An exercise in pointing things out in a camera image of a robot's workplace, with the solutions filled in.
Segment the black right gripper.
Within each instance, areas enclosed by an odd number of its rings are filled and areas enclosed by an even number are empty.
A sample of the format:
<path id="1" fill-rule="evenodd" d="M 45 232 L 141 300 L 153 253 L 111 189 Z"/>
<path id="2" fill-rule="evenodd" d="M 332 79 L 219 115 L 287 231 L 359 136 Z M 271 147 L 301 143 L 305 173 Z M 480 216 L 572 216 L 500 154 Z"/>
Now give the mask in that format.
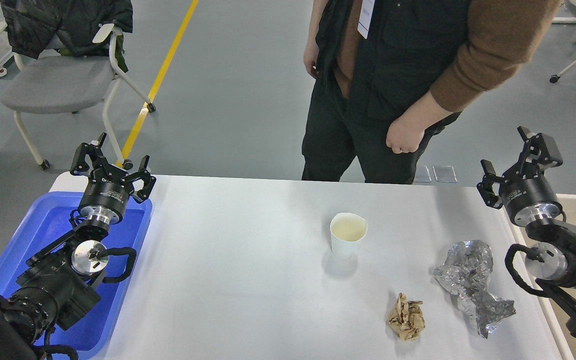
<path id="1" fill-rule="evenodd" d="M 562 166 L 563 157 L 548 134 L 533 133 L 524 126 L 519 126 L 518 132 L 524 143 L 519 153 L 518 170 L 506 171 L 499 177 L 493 164 L 482 159 L 483 176 L 477 183 L 477 190 L 487 207 L 505 207 L 512 224 L 526 227 L 536 220 L 562 214 L 563 207 L 546 179 L 546 170 Z M 501 185 L 501 196 L 494 192 L 495 184 Z"/>

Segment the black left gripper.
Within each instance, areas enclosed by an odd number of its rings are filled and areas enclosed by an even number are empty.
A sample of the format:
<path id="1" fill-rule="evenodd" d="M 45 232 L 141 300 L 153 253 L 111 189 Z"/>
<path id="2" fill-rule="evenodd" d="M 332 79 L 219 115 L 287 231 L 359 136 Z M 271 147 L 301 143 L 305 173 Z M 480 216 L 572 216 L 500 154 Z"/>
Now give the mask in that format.
<path id="1" fill-rule="evenodd" d="M 137 171 L 129 174 L 120 168 L 111 168 L 103 155 L 102 146 L 107 134 L 102 132 L 96 145 L 82 142 L 75 150 L 70 174 L 88 177 L 86 189 L 78 205 L 80 215 L 90 217 L 101 214 L 106 223 L 122 221 L 131 198 L 141 204 L 150 198 L 157 182 L 149 169 L 150 155 L 142 157 Z"/>

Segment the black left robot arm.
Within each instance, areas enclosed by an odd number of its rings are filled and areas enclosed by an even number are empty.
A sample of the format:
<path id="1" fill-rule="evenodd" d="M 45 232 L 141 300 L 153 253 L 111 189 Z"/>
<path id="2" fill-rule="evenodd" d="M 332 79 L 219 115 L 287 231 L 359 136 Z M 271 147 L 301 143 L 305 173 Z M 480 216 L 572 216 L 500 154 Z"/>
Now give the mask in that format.
<path id="1" fill-rule="evenodd" d="M 26 260 L 18 290 L 0 295 L 0 360 L 51 360 L 55 354 L 77 360 L 73 347 L 51 344 L 51 335 L 94 309 L 102 300 L 98 285 L 121 283 L 133 273 L 137 249 L 107 247 L 103 239 L 122 221 L 130 199 L 149 199 L 156 178 L 149 155 L 133 173 L 110 164 L 105 139 L 102 133 L 96 144 L 83 142 L 75 151 L 70 173 L 87 177 L 87 186 L 70 214 L 71 230 Z"/>

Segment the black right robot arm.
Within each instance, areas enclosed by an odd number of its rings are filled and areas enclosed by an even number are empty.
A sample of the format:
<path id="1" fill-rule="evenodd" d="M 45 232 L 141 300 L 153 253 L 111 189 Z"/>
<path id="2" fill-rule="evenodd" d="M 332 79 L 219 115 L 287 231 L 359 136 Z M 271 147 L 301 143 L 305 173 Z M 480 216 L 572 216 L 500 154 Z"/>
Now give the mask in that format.
<path id="1" fill-rule="evenodd" d="M 498 175 L 483 159 L 477 190 L 487 207 L 505 209 L 510 222 L 535 241 L 512 244 L 507 251 L 504 264 L 514 282 L 528 294 L 553 300 L 567 314 L 566 328 L 576 338 L 576 226 L 567 222 L 545 175 L 563 158 L 553 137 L 524 126 L 518 133 L 523 141 L 518 161 Z"/>

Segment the person left hand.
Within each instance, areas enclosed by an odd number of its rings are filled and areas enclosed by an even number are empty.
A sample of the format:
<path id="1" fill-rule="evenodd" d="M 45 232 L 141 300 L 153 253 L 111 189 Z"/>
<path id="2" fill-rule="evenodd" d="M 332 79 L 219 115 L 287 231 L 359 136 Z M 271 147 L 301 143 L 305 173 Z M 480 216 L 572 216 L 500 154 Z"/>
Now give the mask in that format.
<path id="1" fill-rule="evenodd" d="M 425 131 L 441 118 L 428 106 L 410 107 L 391 123 L 386 145 L 394 154 L 411 154 L 419 149 Z"/>

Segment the person right hand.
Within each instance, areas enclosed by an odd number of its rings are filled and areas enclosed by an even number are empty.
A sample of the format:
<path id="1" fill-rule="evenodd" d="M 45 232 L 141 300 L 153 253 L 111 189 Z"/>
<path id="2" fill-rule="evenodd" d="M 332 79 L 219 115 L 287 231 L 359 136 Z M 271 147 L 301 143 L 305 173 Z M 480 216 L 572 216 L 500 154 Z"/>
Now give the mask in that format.
<path id="1" fill-rule="evenodd" d="M 317 59 L 319 55 L 319 47 L 315 41 L 308 42 L 304 48 L 302 55 L 302 62 L 306 68 L 307 74 L 313 78 L 318 77 Z"/>

